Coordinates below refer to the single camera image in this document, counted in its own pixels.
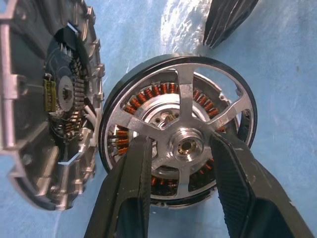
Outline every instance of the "light blue surface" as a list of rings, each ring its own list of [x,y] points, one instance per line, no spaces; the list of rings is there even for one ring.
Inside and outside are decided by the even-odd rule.
[[[210,56],[246,79],[259,113],[253,154],[317,236],[317,1],[260,0],[214,51],[200,46],[209,0],[86,2],[97,16],[106,95],[137,64],[171,52]],[[41,211],[25,202],[6,179],[12,165],[1,157],[0,237],[82,237],[106,175],[100,159],[95,179],[65,212]],[[152,208],[149,237],[228,237],[217,194],[185,210]]]

